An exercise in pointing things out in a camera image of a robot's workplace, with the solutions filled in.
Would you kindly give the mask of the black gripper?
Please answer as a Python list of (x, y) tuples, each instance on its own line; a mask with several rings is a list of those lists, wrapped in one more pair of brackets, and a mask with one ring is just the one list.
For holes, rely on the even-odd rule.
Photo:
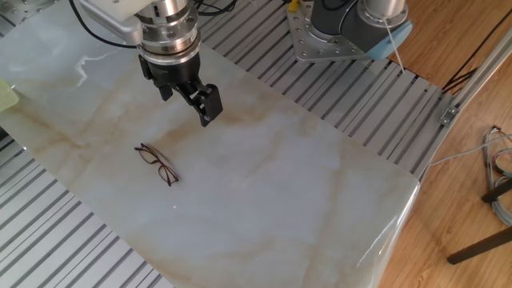
[(206, 127), (223, 111), (220, 93), (216, 85), (201, 83), (199, 79), (200, 57), (176, 65), (163, 66), (148, 62), (138, 56), (143, 76), (158, 88), (164, 102), (173, 96), (173, 89), (192, 106), (199, 115), (201, 125)]

